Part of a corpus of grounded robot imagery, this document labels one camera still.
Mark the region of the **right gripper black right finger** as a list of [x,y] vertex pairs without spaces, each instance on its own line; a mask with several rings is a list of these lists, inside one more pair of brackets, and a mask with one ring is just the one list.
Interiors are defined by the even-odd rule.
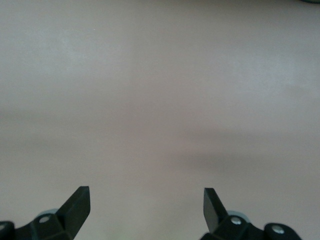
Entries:
[[241,214],[231,214],[214,188],[203,191],[203,215],[208,227],[202,240],[300,240],[291,227],[271,222],[263,229],[254,226]]

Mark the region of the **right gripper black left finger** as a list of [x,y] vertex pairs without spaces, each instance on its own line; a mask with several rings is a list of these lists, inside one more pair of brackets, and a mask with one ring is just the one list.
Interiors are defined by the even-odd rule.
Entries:
[[90,188],[80,186],[54,213],[40,214],[16,228],[12,221],[0,222],[2,240],[73,240],[91,211]]

